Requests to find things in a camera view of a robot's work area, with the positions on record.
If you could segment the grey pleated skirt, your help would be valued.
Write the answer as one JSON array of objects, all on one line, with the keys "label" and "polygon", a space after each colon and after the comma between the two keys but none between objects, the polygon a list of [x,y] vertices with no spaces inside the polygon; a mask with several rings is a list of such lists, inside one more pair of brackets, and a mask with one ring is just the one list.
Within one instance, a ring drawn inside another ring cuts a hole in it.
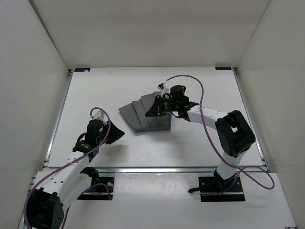
[{"label": "grey pleated skirt", "polygon": [[121,116],[127,121],[133,131],[171,130],[172,116],[146,117],[146,112],[152,107],[155,97],[161,92],[143,95],[139,100],[120,107]]}]

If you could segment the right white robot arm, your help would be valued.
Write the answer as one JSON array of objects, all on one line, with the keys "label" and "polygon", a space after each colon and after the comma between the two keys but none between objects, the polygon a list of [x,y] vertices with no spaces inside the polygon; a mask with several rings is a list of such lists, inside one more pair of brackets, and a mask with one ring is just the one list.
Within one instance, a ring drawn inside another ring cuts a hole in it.
[{"label": "right white robot arm", "polygon": [[213,184],[217,190],[225,191],[233,182],[245,152],[255,142],[254,133],[243,114],[238,110],[220,112],[201,107],[199,103],[191,102],[184,94],[186,87],[183,85],[168,89],[164,84],[160,84],[158,89],[161,95],[155,97],[151,108],[145,114],[146,117],[177,112],[176,118],[203,124],[204,127],[210,127],[217,132],[224,153],[214,171]]}]

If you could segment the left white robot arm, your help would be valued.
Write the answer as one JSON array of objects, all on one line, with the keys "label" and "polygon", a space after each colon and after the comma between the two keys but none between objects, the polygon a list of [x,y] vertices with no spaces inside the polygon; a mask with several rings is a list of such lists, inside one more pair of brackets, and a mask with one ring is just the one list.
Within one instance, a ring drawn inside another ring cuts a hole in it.
[{"label": "left white robot arm", "polygon": [[49,173],[29,192],[23,214],[27,228],[59,229],[65,224],[65,213],[79,196],[95,191],[100,183],[99,172],[90,167],[103,144],[112,144],[124,132],[110,121],[92,119],[81,134],[66,163]]}]

